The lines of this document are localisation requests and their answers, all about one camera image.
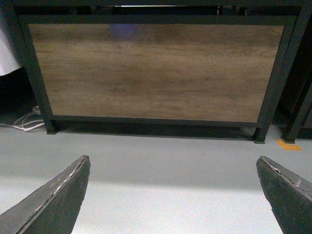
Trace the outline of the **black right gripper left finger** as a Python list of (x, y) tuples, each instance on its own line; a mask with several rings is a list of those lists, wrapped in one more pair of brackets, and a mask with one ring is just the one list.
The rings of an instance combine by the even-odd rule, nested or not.
[(90, 159), (81, 156), (0, 215), (2, 234), (70, 234), (85, 198)]

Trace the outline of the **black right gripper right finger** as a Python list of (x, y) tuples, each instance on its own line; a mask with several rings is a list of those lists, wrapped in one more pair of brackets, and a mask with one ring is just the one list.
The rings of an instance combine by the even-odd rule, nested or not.
[(265, 198), (284, 234), (312, 232), (312, 183), (261, 156), (256, 162), (257, 174)]

